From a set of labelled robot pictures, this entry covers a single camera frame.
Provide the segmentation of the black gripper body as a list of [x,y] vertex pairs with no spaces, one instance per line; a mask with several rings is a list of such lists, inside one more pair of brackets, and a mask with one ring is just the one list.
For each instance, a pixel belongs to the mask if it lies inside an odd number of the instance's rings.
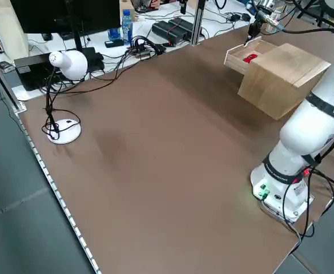
[[253,23],[249,25],[248,28],[248,36],[249,37],[256,37],[260,34],[262,25],[265,24],[265,20],[263,19],[255,19]]

